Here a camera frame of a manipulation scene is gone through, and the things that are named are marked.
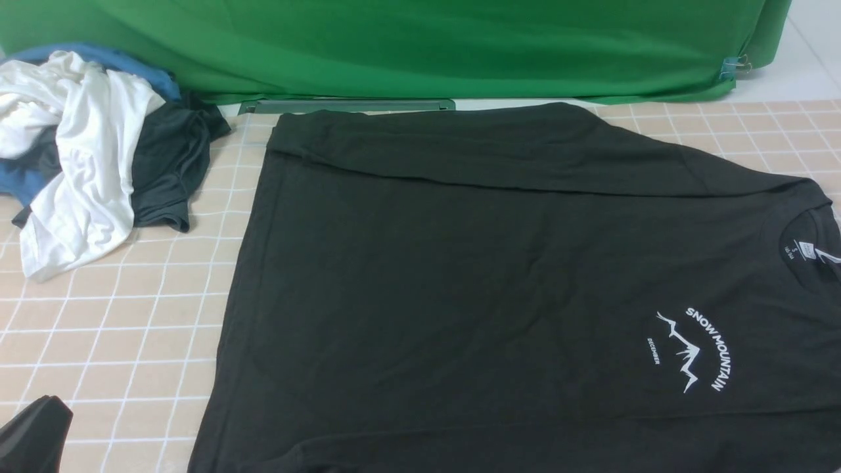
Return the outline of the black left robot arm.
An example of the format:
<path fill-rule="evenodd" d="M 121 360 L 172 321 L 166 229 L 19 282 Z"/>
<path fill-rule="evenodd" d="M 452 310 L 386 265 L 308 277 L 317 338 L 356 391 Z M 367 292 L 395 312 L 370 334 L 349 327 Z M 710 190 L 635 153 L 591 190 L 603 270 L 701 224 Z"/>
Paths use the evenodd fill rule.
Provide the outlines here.
<path fill-rule="evenodd" d="M 43 395 L 1 428 L 2 472 L 58 472 L 73 412 Z"/>

